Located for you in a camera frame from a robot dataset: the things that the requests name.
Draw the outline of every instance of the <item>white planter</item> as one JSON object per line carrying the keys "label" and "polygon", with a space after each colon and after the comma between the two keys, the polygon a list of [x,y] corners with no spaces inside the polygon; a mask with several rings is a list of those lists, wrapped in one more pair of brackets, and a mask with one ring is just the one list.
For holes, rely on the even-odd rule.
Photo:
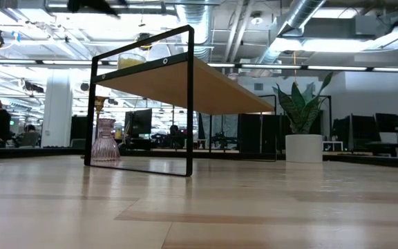
{"label": "white planter", "polygon": [[321,135],[286,135],[287,162],[322,163]]}

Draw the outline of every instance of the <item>wooden tabletop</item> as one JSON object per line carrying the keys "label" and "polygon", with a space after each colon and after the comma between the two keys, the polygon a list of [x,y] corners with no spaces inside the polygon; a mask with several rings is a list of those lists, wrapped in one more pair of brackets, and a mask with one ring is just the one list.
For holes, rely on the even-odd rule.
{"label": "wooden tabletop", "polygon": [[[194,111],[223,115],[274,110],[272,105],[200,59],[194,58],[193,74]],[[186,61],[119,77],[105,77],[97,84],[187,108]]]}

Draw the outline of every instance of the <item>white column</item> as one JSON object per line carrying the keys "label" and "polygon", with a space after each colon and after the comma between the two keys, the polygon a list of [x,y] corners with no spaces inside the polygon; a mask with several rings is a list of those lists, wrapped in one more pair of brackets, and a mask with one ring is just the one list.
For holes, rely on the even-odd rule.
{"label": "white column", "polygon": [[73,92],[69,73],[69,70],[50,70],[44,107],[42,147],[67,147],[70,144]]}

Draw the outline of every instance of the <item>yellow container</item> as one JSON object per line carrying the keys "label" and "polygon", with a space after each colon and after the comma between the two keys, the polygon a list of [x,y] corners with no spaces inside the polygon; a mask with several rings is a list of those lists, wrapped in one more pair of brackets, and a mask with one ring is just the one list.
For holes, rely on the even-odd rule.
{"label": "yellow container", "polygon": [[122,53],[119,55],[119,59],[117,60],[117,69],[128,68],[130,66],[136,66],[145,62],[145,58],[141,55],[136,55],[134,53]]}

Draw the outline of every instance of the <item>ribbed glass vase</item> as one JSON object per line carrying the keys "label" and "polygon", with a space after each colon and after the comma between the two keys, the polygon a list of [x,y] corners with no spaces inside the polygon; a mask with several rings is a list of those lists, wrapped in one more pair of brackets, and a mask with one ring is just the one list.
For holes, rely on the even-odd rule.
{"label": "ribbed glass vase", "polygon": [[97,121],[98,137],[91,149],[92,160],[102,162],[120,160],[119,149],[111,135],[115,121],[110,118],[100,118]]}

